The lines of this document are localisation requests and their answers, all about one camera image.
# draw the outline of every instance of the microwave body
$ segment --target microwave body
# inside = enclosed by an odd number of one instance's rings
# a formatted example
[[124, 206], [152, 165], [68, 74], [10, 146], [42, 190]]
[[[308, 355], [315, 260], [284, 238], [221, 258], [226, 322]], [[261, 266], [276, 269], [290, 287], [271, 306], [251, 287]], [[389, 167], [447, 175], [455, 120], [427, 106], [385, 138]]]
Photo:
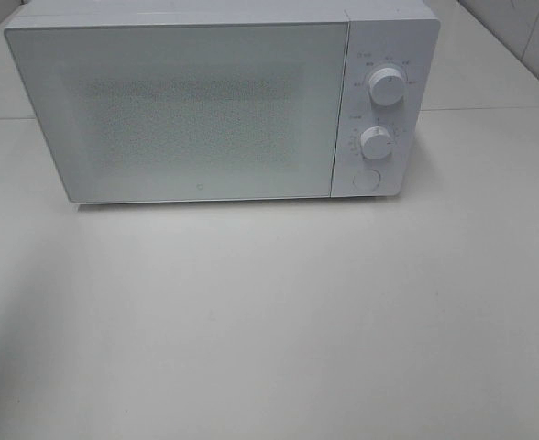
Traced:
[[5, 29], [76, 204], [400, 191], [421, 0], [34, 0]]

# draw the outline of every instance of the white table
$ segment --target white table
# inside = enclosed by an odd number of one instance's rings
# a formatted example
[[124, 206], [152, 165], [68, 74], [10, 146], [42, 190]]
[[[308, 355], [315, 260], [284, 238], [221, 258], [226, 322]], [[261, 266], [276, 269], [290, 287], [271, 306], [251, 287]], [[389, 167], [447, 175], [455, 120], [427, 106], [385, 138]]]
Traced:
[[424, 112], [399, 198], [80, 210], [0, 121], [0, 439], [54, 438], [539, 438], [539, 109]]
[[[428, 0], [442, 30], [423, 109], [539, 107], [539, 82], [455, 0]], [[33, 110], [0, 26], [0, 118]]]

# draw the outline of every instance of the microwave door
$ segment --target microwave door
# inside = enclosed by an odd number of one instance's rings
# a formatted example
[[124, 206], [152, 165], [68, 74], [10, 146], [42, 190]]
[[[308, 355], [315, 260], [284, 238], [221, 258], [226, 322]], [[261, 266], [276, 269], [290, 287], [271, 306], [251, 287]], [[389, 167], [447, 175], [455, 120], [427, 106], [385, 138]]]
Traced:
[[330, 195], [347, 23], [7, 39], [75, 203]]

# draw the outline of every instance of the dial knob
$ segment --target dial knob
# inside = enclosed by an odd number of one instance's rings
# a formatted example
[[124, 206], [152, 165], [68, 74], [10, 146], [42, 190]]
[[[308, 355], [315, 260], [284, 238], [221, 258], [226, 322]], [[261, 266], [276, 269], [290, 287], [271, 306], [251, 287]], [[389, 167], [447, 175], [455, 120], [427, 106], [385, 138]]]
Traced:
[[406, 93], [406, 75], [399, 67], [382, 67], [369, 77], [369, 94], [378, 105], [394, 105]]
[[388, 129], [383, 126], [373, 126], [364, 131], [360, 141], [361, 152], [369, 160], [384, 159], [396, 144]]

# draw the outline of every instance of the microwave top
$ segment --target microwave top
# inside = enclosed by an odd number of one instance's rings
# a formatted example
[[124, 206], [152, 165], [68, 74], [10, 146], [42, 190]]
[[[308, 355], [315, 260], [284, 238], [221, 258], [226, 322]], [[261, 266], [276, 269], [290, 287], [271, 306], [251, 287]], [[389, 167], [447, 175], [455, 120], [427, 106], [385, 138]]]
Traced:
[[436, 19], [422, 0], [34, 0], [6, 27], [106, 28]]

